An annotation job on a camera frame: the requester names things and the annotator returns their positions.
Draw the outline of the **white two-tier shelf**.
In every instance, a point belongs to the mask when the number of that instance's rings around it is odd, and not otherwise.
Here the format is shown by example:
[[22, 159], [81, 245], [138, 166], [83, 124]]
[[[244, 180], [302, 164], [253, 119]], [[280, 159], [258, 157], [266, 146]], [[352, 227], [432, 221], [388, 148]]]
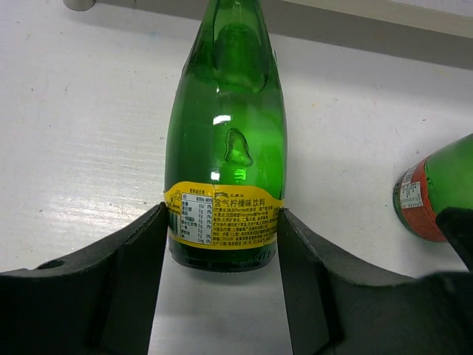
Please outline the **white two-tier shelf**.
[[[203, 19], [209, 1], [96, 1], [93, 7], [123, 8], [173, 18]], [[392, 24], [286, 1], [262, 1], [268, 32], [323, 43], [472, 70], [472, 39]]]

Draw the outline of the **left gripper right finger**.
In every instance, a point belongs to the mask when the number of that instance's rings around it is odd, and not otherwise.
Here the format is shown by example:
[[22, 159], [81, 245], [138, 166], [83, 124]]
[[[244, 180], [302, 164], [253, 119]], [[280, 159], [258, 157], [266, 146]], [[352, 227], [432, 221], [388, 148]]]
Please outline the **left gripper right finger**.
[[295, 354], [470, 354], [472, 273], [420, 278], [370, 264], [287, 209], [279, 264]]

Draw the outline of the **green glass bottle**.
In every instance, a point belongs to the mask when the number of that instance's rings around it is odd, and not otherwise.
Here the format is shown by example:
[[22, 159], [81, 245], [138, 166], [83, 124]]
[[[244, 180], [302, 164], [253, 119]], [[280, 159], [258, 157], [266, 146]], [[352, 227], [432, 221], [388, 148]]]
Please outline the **green glass bottle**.
[[244, 272], [276, 253], [287, 127], [258, 1], [210, 1], [183, 68], [166, 141], [169, 249], [183, 266]]
[[393, 188], [398, 219], [425, 240], [446, 238], [435, 223], [446, 208], [472, 208], [472, 135], [467, 135], [406, 170]]

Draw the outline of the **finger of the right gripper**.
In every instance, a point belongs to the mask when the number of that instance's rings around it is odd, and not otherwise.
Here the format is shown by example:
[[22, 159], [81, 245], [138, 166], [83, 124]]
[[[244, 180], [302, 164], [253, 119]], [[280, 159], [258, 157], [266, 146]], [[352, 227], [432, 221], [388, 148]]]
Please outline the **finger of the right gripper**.
[[467, 269], [472, 272], [473, 211], [449, 207], [438, 214], [435, 222]]

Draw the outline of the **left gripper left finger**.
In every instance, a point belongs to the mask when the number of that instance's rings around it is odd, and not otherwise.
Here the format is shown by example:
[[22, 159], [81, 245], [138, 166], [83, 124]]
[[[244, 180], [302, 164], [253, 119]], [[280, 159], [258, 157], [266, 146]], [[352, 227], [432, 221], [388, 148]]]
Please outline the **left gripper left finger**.
[[3, 354], [146, 354], [166, 249], [167, 211], [38, 268], [1, 274]]

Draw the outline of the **green glass bottle front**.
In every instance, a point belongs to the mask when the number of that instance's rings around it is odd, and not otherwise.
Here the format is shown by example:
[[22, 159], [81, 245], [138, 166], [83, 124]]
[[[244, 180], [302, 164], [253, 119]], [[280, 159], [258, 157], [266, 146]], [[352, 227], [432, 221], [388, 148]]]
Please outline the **green glass bottle front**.
[[183, 266], [244, 272], [276, 253], [287, 127], [258, 1], [210, 1], [183, 68], [166, 141], [169, 249]]

